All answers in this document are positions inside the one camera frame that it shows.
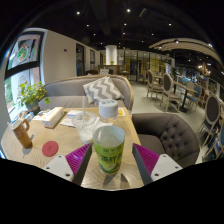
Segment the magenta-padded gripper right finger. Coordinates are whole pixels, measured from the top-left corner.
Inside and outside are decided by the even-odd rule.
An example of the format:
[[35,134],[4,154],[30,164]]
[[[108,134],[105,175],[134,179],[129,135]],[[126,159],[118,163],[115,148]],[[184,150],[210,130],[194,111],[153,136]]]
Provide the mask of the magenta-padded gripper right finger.
[[182,169],[182,167],[167,154],[158,155],[138,144],[133,144],[132,154],[145,185]]

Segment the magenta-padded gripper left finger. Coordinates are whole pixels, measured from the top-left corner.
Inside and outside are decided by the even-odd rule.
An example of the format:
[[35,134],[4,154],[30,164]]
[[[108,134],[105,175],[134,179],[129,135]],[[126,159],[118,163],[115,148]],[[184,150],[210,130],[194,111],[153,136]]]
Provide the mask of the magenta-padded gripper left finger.
[[43,170],[80,185],[83,181],[90,157],[92,144],[83,145],[68,155],[58,155]]

